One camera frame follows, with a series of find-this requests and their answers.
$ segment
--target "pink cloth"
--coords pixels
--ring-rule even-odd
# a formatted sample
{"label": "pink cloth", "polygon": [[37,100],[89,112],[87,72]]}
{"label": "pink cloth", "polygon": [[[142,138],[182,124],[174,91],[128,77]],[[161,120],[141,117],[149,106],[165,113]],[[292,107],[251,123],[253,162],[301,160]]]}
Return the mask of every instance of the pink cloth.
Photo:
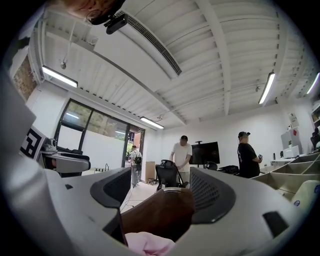
{"label": "pink cloth", "polygon": [[129,249],[143,256],[163,256],[175,246],[172,240],[148,232],[128,233],[125,238]]}

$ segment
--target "ceiling light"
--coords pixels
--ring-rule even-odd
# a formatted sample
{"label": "ceiling light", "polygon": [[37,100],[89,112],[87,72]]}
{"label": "ceiling light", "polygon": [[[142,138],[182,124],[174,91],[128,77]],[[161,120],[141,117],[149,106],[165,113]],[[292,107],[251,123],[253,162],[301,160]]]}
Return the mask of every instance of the ceiling light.
{"label": "ceiling light", "polygon": [[76,119],[79,119],[79,117],[73,115],[73,114],[70,114],[70,113],[65,113],[66,115],[70,116],[70,117],[73,117],[73,118],[76,118]]}
{"label": "ceiling light", "polygon": [[316,77],[315,77],[312,85],[310,86],[310,88],[309,88],[309,90],[306,92],[306,94],[310,93],[311,90],[313,89],[313,87],[316,85],[316,83],[317,83],[317,81],[318,81],[318,79],[319,79],[319,75],[320,75],[320,73],[318,73],[318,74],[316,75]]}
{"label": "ceiling light", "polygon": [[271,86],[272,86],[272,83],[274,82],[275,80],[275,77],[276,77],[276,74],[271,72],[269,73],[268,75],[268,80],[266,81],[266,84],[265,84],[265,87],[264,87],[264,90],[263,90],[263,93],[262,93],[262,96],[259,100],[259,104],[262,104],[265,102],[266,98],[267,98],[267,95],[268,93],[270,92],[270,89],[271,89]]}
{"label": "ceiling light", "polygon": [[154,126],[154,127],[157,127],[157,128],[159,128],[159,129],[163,129],[163,128],[165,128],[165,127],[163,127],[162,125],[160,125],[160,124],[158,124],[158,123],[156,123],[155,121],[152,121],[152,120],[150,120],[150,119],[148,119],[148,118],[146,118],[146,117],[140,117],[140,120],[141,121],[144,121],[145,123],[147,123],[147,124],[149,124],[149,125],[152,125],[152,126]]}
{"label": "ceiling light", "polygon": [[56,79],[59,79],[60,81],[62,82],[65,82],[66,84],[70,85],[70,86],[73,86],[75,88],[78,87],[78,82],[75,81],[75,80],[72,80],[66,76],[64,76],[63,74],[60,74],[59,72],[57,71],[54,71],[52,70],[51,68],[48,68],[47,66],[43,66],[42,67],[42,71],[46,74],[48,74],[49,76],[52,76]]}

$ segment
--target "air vent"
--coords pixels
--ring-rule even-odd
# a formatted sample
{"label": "air vent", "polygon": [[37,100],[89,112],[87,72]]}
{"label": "air vent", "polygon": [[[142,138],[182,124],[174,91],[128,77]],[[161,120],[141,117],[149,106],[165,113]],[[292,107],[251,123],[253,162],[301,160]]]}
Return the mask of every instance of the air vent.
{"label": "air vent", "polygon": [[[115,16],[121,16],[124,14],[122,10],[117,12]],[[175,73],[179,76],[181,74],[181,69],[175,59],[171,56],[171,54],[167,51],[167,49],[159,42],[158,39],[155,38],[153,34],[149,32],[149,30],[143,26],[139,21],[134,19],[132,16],[128,15],[128,24],[130,24],[135,30],[137,30],[141,35],[143,35],[166,59],[166,61],[173,68]]]}

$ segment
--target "ceiling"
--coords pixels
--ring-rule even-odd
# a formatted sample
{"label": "ceiling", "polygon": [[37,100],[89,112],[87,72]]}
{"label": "ceiling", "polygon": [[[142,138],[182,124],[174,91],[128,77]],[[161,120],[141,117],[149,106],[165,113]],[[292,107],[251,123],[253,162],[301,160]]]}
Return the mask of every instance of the ceiling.
{"label": "ceiling", "polygon": [[[269,1],[127,0],[122,11],[147,33],[127,24],[106,35],[103,26],[47,9],[31,65],[78,81],[77,90],[128,116],[161,117],[166,128],[302,97],[316,75],[303,37]],[[259,105],[270,72],[276,79]]]}

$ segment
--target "television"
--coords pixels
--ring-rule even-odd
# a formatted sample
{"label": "television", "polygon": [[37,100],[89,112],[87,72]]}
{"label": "television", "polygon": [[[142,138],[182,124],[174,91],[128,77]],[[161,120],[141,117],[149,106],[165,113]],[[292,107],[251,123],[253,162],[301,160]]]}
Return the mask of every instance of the television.
{"label": "television", "polygon": [[220,164],[218,142],[192,145],[190,165],[206,165],[208,162]]}

